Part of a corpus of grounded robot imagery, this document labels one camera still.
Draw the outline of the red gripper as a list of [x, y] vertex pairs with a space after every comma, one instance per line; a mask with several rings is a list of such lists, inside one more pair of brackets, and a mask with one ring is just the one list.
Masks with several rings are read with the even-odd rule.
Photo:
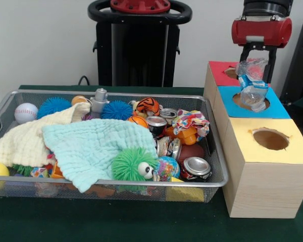
[[264, 69], [264, 82], [271, 83], [276, 61], [277, 48], [284, 48], [291, 37], [292, 21], [290, 18], [283, 20], [247, 21], [235, 20], [232, 24], [231, 35], [233, 43], [244, 46], [240, 55], [240, 63], [247, 60], [253, 45], [251, 42], [263, 43], [265, 50], [269, 52], [268, 63]]

